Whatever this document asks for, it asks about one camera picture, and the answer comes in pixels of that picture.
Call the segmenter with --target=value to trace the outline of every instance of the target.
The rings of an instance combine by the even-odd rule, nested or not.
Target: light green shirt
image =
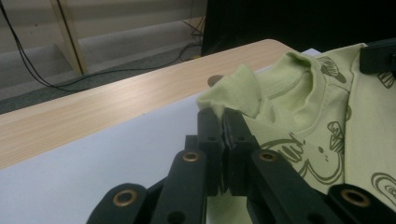
[[[258,74],[241,64],[197,104],[212,107],[220,118],[225,107],[240,111],[260,146],[281,153],[312,188],[327,193],[330,186],[347,182],[396,210],[396,90],[384,88],[377,75],[360,72],[362,47],[316,57],[288,52]],[[387,100],[376,88],[388,93]],[[209,210],[211,223],[249,223],[241,211],[246,210],[243,199],[223,198],[209,199],[209,209],[226,214]]]

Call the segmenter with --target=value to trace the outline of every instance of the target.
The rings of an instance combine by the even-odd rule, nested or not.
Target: cartoon print
[[[395,82],[395,77],[391,72],[378,74],[378,79],[381,81],[385,88],[390,89]]]
[[[335,162],[329,163],[329,155],[322,147],[307,145],[305,140],[299,141],[293,133],[290,138],[278,139],[261,145],[262,149],[272,149],[280,153],[302,177],[310,173],[319,183],[331,185],[336,182],[344,171],[341,154],[333,156]]]
[[[330,150],[344,154],[345,137],[338,121],[332,121],[327,125],[327,129],[332,133],[330,137]]]
[[[349,121],[350,117],[352,117],[352,108],[348,105],[346,109],[346,121]]]
[[[373,187],[396,206],[396,179],[385,173],[375,173],[371,179]]]
[[[331,58],[325,56],[325,57],[318,58],[318,60],[322,64],[322,66],[320,67],[320,71],[324,75],[327,75],[329,77],[334,77],[341,83],[347,82],[345,76],[340,73],[337,65],[334,63],[334,61]]]

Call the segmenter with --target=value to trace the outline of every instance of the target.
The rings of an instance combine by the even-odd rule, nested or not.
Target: white surface
[[[157,183],[184,148],[185,136],[197,134],[199,95],[1,170],[0,223],[86,223],[117,185]]]

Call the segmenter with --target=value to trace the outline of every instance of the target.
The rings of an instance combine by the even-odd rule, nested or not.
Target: wooden table
[[[266,39],[0,115],[0,168],[207,90],[240,63],[252,70],[292,50]]]

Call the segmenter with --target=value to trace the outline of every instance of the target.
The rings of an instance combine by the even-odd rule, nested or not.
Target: black cable
[[[188,22],[183,21],[183,22],[186,23],[188,26],[190,26],[190,28],[191,28],[191,35],[192,35],[192,36],[194,36],[194,37],[199,36],[199,37],[200,37],[198,41],[199,41],[201,44],[202,44],[202,37],[204,36],[204,32],[200,31],[198,28],[201,26],[202,23],[205,24],[205,19],[206,19],[205,17],[202,17],[202,18],[200,19],[200,21],[198,22],[198,25],[196,25],[195,27],[192,26],[191,24],[189,24]]]
[[[66,89],[62,89],[60,87],[54,86],[52,84],[50,84],[47,80],[45,80],[42,76],[40,76],[40,74],[37,72],[37,70],[35,69],[35,67],[33,66],[32,62],[29,60],[28,56],[26,55],[23,46],[21,44],[21,41],[19,40],[17,34],[15,33],[15,30],[13,28],[13,26],[11,25],[11,22],[8,19],[8,15],[6,13],[6,10],[4,8],[3,2],[0,0],[0,9],[2,11],[2,14],[7,22],[8,28],[12,33],[12,36],[14,37],[15,43],[17,44],[17,48],[18,48],[18,52],[21,55],[21,59],[23,61],[24,66],[26,67],[27,71],[29,72],[29,74],[39,83],[41,83],[42,85],[46,86],[46,87],[51,87],[51,88],[55,88],[58,89],[60,91],[70,91],[70,90],[66,90]]]
[[[89,78],[89,77],[96,77],[96,76],[99,76],[99,75],[109,74],[109,73],[116,73],[116,72],[155,70],[155,69],[160,69],[160,68],[166,67],[166,66],[168,66],[168,65],[170,65],[170,64],[172,64],[172,63],[177,62],[178,60],[181,60],[182,62],[185,62],[185,60],[182,59],[182,55],[184,54],[184,52],[185,52],[187,49],[189,49],[189,48],[198,47],[198,46],[201,46],[201,45],[202,45],[201,43],[200,43],[200,44],[190,43],[190,44],[188,44],[186,47],[184,47],[184,48],[180,51],[180,53],[178,54],[178,56],[177,56],[173,61],[171,61],[171,62],[169,62],[169,63],[166,63],[166,64],[159,65],[159,66],[147,67],[147,68],[127,68],[127,69],[113,70],[113,71],[107,71],[107,72],[100,72],[100,73],[95,73],[95,74],[87,75],[87,76],[82,77],[82,78],[80,78],[80,79],[78,79],[78,80],[76,80],[76,81],[72,81],[72,82],[69,82],[69,83],[66,83],[66,84],[63,84],[63,85],[56,85],[56,86],[55,86],[55,85],[50,84],[47,80],[45,80],[42,76],[40,76],[39,73],[36,71],[35,67],[33,66],[32,62],[29,60],[28,56],[26,55],[26,53],[25,53],[25,51],[24,51],[24,49],[23,49],[23,47],[22,47],[21,41],[19,40],[17,34],[15,33],[15,30],[14,30],[13,26],[11,25],[11,23],[10,23],[10,21],[9,21],[9,19],[8,19],[6,10],[5,10],[5,8],[4,8],[3,3],[2,3],[1,0],[0,0],[0,8],[1,8],[1,11],[2,11],[2,13],[3,13],[3,16],[4,16],[5,19],[6,19],[8,28],[9,28],[9,30],[11,31],[11,33],[12,33],[12,35],[13,35],[13,37],[14,37],[14,40],[15,40],[15,42],[16,42],[16,44],[17,44],[18,51],[19,51],[19,53],[20,53],[20,55],[21,55],[21,59],[22,59],[22,61],[23,61],[23,64],[24,64],[24,66],[26,67],[26,69],[28,70],[29,74],[30,74],[36,81],[38,81],[40,84],[42,84],[42,85],[44,85],[44,86],[46,86],[46,87],[50,87],[50,88],[54,88],[54,89],[60,90],[60,91],[77,92],[77,91],[85,91],[85,90],[88,90],[88,89],[83,89],[83,90],[66,90],[66,89],[63,89],[63,87],[67,87],[67,86],[76,84],[76,83],[78,83],[78,82],[80,82],[80,81],[82,81],[82,80],[84,80],[84,79]],[[191,35],[193,35],[193,33],[194,33],[195,31],[199,31],[199,30],[198,30],[198,27],[199,27],[199,25],[201,24],[201,22],[202,22],[202,19],[201,19],[201,21],[199,22],[199,24],[198,24],[197,27],[193,27],[195,30],[192,31]]]

